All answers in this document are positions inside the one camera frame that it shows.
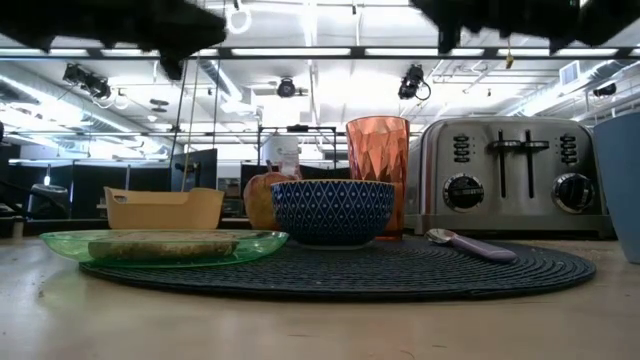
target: blue patterned bowl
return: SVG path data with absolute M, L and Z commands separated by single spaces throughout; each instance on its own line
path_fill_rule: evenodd
M 311 247 L 356 248 L 384 231 L 394 187 L 375 181 L 301 180 L 271 185 L 276 221 Z

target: orange glass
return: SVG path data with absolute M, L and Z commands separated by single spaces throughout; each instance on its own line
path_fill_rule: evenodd
M 395 116 L 371 116 L 347 123 L 351 178 L 395 186 L 393 215 L 376 240 L 402 240 L 404 196 L 409 158 L 409 121 Z

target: ceiling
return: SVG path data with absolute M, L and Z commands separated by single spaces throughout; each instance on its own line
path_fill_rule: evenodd
M 419 11 L 402 0 L 352 1 L 318 0 L 306 6 L 303 0 L 254 0 L 241 3 L 240 12 L 232 1 L 200 2 L 211 11 L 230 18 L 232 29 L 222 46 L 229 47 L 293 47 L 293 46 L 436 46 L 437 29 Z M 637 46 L 640 43 L 640 23 L 632 25 L 606 46 Z M 547 46 L 539 38 L 513 36 L 510 45 Z M 0 37 L 0 47 L 20 46 Z M 58 38 L 54 47 L 85 48 L 100 46 L 94 41 Z M 506 47 L 507 41 L 497 33 L 483 31 L 465 33 L 464 47 Z M 183 82 L 172 82 L 162 69 L 150 60 L 42 60 L 13 61 L 10 66 L 26 70 L 31 75 L 58 88 L 59 100 L 80 97 L 83 111 L 101 111 L 102 118 L 113 117 L 114 122 L 132 131 L 148 129 L 165 132 L 180 119 L 184 131 L 210 132 L 214 118 L 218 132 L 255 131 L 258 120 L 264 125 L 286 126 L 296 123 L 336 126 L 363 116 L 401 115 L 411 121 L 413 132 L 421 131 L 429 123 L 446 117 L 492 115 L 500 113 L 531 96 L 549 83 L 558 80 L 559 70 L 571 60 L 520 60 L 506 69 L 503 60 L 222 60 L 210 62 L 221 70 L 226 86 L 237 90 L 231 101 L 216 92 L 217 86 L 197 61 L 187 65 Z M 68 63 L 79 64 L 85 70 L 108 78 L 114 93 L 122 96 L 98 101 L 97 104 L 82 90 L 70 88 L 62 80 Z M 431 86 L 431 97 L 424 102 L 399 100 L 400 79 L 412 64 L 421 64 Z M 595 113 L 613 102 L 636 93 L 635 71 L 618 79 L 618 94 L 614 98 L 587 100 L 584 92 L 566 96 L 557 104 L 550 103 L 538 115 L 576 118 Z M 280 99 L 275 86 L 283 77 L 290 77 L 305 96 Z M 181 102 L 181 88 L 184 95 Z M 309 96 L 306 90 L 313 88 Z M 151 99 L 169 102 L 165 113 L 151 111 Z M 606 114 L 596 114 L 605 118 Z M 587 122 L 595 121 L 585 116 Z M 255 136 L 221 136 L 217 143 L 241 144 L 255 142 Z M 210 144 L 210 137 L 179 138 L 181 143 Z

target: toaster knob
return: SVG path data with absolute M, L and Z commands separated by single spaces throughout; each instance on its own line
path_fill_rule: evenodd
M 553 184 L 551 197 L 562 210 L 579 214 L 593 202 L 595 190 L 586 176 L 570 173 L 558 177 Z
M 476 177 L 457 174 L 444 184 L 444 202 L 458 212 L 467 212 L 480 205 L 484 199 L 484 187 Z

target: blue cup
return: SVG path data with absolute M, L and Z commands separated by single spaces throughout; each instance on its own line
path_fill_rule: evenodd
M 627 260 L 640 264 L 640 114 L 596 125 L 594 135 L 613 226 Z

